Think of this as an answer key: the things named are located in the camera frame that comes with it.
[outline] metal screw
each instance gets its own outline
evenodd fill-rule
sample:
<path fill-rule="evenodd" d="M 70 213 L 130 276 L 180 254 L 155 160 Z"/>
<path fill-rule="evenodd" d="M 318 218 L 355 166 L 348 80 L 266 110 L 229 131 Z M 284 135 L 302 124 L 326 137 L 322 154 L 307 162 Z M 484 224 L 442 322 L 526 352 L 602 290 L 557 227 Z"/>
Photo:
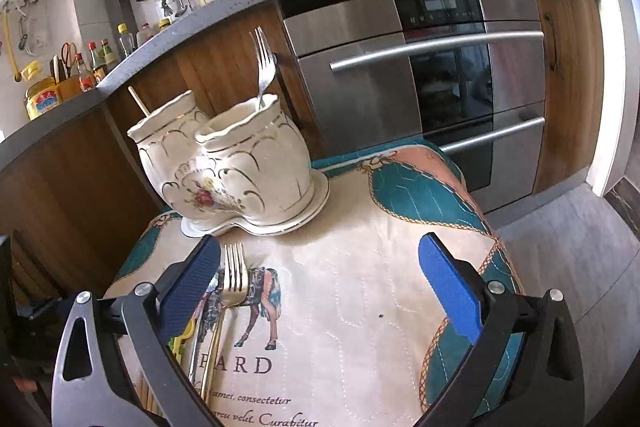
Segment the metal screw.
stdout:
<path fill-rule="evenodd" d="M 495 295 L 504 293 L 504 284 L 502 284 L 500 281 L 489 281 L 487 287 L 489 288 L 489 291 Z"/>
<path fill-rule="evenodd" d="M 136 286 L 136 289 L 133 290 L 133 293 L 135 293 L 138 297 L 143 297 L 145 295 L 149 295 L 149 293 L 151 292 L 151 288 L 153 287 L 154 286 L 150 282 L 141 282 L 138 286 Z"/>
<path fill-rule="evenodd" d="M 564 295 L 562 295 L 562 292 L 560 290 L 556 290 L 555 288 L 549 292 L 549 296 L 551 297 L 552 301 L 556 302 L 560 302 L 562 299 L 564 299 Z"/>
<path fill-rule="evenodd" d="M 90 298 L 91 298 L 91 292 L 87 292 L 87 291 L 80 292 L 78 294 L 78 296 L 76 297 L 76 302 L 78 304 L 85 304 L 85 303 L 89 302 Z"/>

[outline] digital display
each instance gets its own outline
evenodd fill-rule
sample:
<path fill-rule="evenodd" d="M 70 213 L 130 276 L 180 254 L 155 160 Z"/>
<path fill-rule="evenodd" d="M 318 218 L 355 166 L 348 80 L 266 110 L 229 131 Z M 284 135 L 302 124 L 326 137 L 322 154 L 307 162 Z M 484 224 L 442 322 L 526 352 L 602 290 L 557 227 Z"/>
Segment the digital display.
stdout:
<path fill-rule="evenodd" d="M 424 7 L 427 12 L 435 12 L 439 10 L 453 10 L 458 7 L 456 0 L 425 0 Z"/>

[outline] gold fork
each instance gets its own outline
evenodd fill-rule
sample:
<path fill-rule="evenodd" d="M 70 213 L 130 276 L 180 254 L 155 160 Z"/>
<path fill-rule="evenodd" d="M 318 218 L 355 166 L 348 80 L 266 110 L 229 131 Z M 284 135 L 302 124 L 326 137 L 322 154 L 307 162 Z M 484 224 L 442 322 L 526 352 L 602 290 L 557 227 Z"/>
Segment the gold fork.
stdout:
<path fill-rule="evenodd" d="M 242 243 L 225 245 L 225 279 L 220 296 L 220 315 L 216 321 L 213 332 L 213 339 L 209 346 L 209 356 L 204 368 L 202 378 L 202 389 L 200 397 L 208 404 L 209 394 L 212 387 L 212 376 L 218 361 L 218 350 L 220 349 L 220 336 L 222 334 L 222 323 L 225 319 L 225 311 L 232 306 L 238 306 L 249 292 L 249 273 L 244 262 L 244 247 Z"/>

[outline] oven window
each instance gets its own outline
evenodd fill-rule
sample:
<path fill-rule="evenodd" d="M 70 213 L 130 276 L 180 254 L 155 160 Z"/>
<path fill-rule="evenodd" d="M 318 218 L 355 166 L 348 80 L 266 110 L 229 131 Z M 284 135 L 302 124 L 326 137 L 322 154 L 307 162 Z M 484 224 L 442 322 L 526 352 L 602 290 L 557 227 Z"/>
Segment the oven window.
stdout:
<path fill-rule="evenodd" d="M 494 94 L 485 44 L 410 58 L 422 131 L 491 115 Z"/>
<path fill-rule="evenodd" d="M 424 137 L 437 146 L 447 145 L 466 138 L 479 136 L 494 130 L 494 118 L 486 116 L 474 121 L 453 125 L 446 129 L 428 132 Z M 449 154 L 465 176 L 466 189 L 469 192 L 483 188 L 491 183 L 491 168 L 494 156 L 493 143 Z"/>

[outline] hanging hook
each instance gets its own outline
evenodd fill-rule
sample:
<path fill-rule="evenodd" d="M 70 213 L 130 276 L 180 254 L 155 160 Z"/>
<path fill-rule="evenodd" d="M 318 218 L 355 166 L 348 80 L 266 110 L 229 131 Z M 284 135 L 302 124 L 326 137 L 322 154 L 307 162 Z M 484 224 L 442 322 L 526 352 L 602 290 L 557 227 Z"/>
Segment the hanging hook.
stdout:
<path fill-rule="evenodd" d="M 19 6 L 18 4 L 16 4 L 15 7 L 17 8 L 18 12 L 20 12 L 25 18 L 28 18 L 29 16 L 22 11 L 22 8 L 26 8 L 30 4 L 31 4 L 31 0 L 24 0 L 24 4 L 22 6 Z"/>

